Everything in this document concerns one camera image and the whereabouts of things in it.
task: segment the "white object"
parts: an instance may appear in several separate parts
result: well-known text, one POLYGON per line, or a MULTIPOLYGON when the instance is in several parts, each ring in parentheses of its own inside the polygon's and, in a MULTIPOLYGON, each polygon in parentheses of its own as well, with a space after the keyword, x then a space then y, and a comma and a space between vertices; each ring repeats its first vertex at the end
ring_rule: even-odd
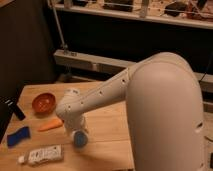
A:
POLYGON ((188 63, 173 53, 139 62, 56 108, 70 122, 125 100, 136 171, 203 171, 203 104, 188 63))
POLYGON ((18 163, 36 165, 48 161, 58 161, 63 159, 61 145, 53 145, 44 148, 35 149, 29 152, 26 156, 20 156, 18 163))

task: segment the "blue sponge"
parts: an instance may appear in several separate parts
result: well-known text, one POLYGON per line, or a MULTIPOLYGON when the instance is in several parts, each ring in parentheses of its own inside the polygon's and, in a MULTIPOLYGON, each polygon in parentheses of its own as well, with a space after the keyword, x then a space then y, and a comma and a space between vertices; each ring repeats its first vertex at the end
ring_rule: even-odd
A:
POLYGON ((7 135, 7 146, 13 147, 22 139, 30 138, 30 130, 28 126, 18 129, 15 133, 7 135))

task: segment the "dark wall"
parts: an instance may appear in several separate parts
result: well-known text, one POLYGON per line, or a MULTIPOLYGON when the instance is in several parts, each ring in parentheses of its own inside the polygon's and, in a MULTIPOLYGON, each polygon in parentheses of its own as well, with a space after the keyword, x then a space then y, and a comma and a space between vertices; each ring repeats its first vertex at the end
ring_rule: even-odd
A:
POLYGON ((0 8, 0 139, 11 113, 3 102, 16 101, 26 84, 56 78, 45 4, 46 0, 15 0, 0 8))
POLYGON ((213 30, 80 13, 59 16, 73 51, 136 62, 170 51, 183 56, 197 72, 205 72, 213 52, 213 30))

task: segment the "item on shelf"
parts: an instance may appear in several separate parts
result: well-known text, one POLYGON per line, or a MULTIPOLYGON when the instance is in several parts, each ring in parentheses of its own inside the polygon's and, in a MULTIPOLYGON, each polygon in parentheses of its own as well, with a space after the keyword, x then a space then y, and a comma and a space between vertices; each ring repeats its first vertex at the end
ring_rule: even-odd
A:
POLYGON ((53 145, 44 148, 35 149, 29 154, 22 155, 18 158, 19 164, 29 164, 35 166, 44 162, 60 161, 63 159, 61 145, 53 145))
POLYGON ((59 119, 59 118, 53 118, 50 121, 42 124, 38 128, 38 131, 40 131, 40 132, 47 131, 47 130, 50 130, 50 129, 61 127, 62 125, 63 125, 63 122, 62 122, 61 119, 59 119))
POLYGON ((180 13, 183 13, 186 11, 187 4, 183 2, 174 2, 172 4, 169 4, 165 7, 164 13, 167 15, 171 15, 173 17, 177 17, 180 13))
POLYGON ((51 113, 55 106, 55 96, 51 93, 42 93, 32 102, 32 107, 37 114, 51 113))
POLYGON ((187 7, 187 18, 203 21, 213 21, 213 1, 190 0, 187 7))
POLYGON ((13 134, 7 135, 7 146, 13 147, 23 139, 30 138, 30 130, 28 126, 18 129, 13 134))
POLYGON ((104 9, 132 11, 133 0, 104 0, 104 9))

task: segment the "cable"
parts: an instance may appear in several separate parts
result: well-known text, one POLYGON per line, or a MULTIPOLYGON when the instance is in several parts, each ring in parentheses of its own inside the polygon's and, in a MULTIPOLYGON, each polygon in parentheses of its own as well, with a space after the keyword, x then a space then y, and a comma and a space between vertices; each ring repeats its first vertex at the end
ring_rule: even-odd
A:
POLYGON ((213 142, 213 139, 211 139, 211 138, 209 138, 209 137, 207 137, 207 136, 204 136, 204 138, 205 138, 206 140, 210 141, 210 142, 213 142))
POLYGON ((208 62, 208 64, 207 64, 207 66, 206 66, 206 70, 205 70, 205 72, 204 72, 202 78, 199 80, 199 83, 203 81, 204 77, 205 77, 206 74, 208 73, 209 68, 210 68, 210 66, 211 66, 211 64, 212 64, 212 59, 213 59, 213 52, 211 52, 211 55, 210 55, 210 58, 209 58, 209 62, 208 62))

